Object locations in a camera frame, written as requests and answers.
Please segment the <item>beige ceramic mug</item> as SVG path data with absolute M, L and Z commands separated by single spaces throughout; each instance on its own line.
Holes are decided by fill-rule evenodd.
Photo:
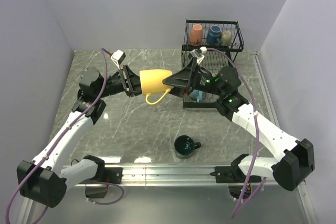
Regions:
M 230 30 L 222 31 L 221 42 L 223 46 L 225 47 L 230 46 L 232 42 L 232 38 L 233 38 L 233 34 Z

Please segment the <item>dark green ceramic mug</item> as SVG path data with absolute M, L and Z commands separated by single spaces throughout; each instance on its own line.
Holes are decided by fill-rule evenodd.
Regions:
M 187 159 L 193 152 L 202 146 L 201 142 L 194 141 L 187 135 L 181 135 L 174 141 L 174 151 L 177 158 Z

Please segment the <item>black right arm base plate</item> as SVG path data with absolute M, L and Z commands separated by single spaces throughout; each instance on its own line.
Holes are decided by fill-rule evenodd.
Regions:
M 214 171 L 210 173 L 215 177 L 216 183 L 244 183 L 246 175 L 239 169 L 231 166 L 216 166 Z

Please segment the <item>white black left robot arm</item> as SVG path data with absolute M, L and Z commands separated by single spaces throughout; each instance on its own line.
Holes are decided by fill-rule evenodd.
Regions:
M 71 112 L 53 140 L 31 162 L 17 167 L 19 193 L 47 207 L 56 207 L 67 190 L 86 180 L 106 182 L 104 160 L 85 156 L 74 167 L 64 164 L 78 142 L 96 124 L 106 103 L 103 98 L 125 92 L 129 97 L 141 94 L 140 77 L 127 65 L 111 76 L 102 76 L 97 68 L 81 75 L 79 91 Z

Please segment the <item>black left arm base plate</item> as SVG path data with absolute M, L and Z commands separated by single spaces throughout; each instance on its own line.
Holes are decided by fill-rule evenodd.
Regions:
M 121 184 L 122 173 L 122 167 L 107 167 L 104 169 L 104 173 L 99 179 L 86 179 L 82 181 L 81 184 L 99 184 L 101 182 Z

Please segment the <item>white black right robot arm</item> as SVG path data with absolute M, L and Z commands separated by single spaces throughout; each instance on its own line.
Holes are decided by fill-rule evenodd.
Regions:
M 313 144 L 308 139 L 298 140 L 289 135 L 262 114 L 239 92 L 242 77 L 236 68 L 223 67 L 212 76 L 196 59 L 179 72 L 163 79 L 163 84 L 172 86 L 172 92 L 180 95 L 199 90 L 214 94 L 214 107 L 220 115 L 245 129 L 272 153 L 271 158 L 244 154 L 232 162 L 231 175 L 242 182 L 249 175 L 273 178 L 278 185 L 293 191 L 314 169 Z

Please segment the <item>pink ceramic mug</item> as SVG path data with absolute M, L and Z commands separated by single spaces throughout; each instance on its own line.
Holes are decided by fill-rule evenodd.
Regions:
M 203 40 L 203 27 L 200 24 L 195 24 L 190 32 L 190 45 L 198 46 Z

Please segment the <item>dark blue ceramic mug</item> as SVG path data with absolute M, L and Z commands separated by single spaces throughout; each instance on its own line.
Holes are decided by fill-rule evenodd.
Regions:
M 222 29 L 217 25 L 212 25 L 206 36 L 206 43 L 212 46 L 218 46 L 221 44 Z

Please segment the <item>light blue ceramic mug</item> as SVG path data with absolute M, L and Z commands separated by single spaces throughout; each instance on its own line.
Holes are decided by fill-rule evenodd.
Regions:
M 195 100 L 196 102 L 202 102 L 203 99 L 205 98 L 206 94 L 203 91 L 199 91 L 199 90 L 193 90 L 188 97 L 190 99 Z

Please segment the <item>yellow ceramic mug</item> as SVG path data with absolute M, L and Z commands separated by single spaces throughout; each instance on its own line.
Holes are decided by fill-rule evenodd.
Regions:
M 139 72 L 142 94 L 148 105 L 156 105 L 173 89 L 172 86 L 164 84 L 163 80 L 172 75 L 171 70 L 148 69 Z M 150 102 L 149 97 L 153 94 L 163 93 L 155 102 Z

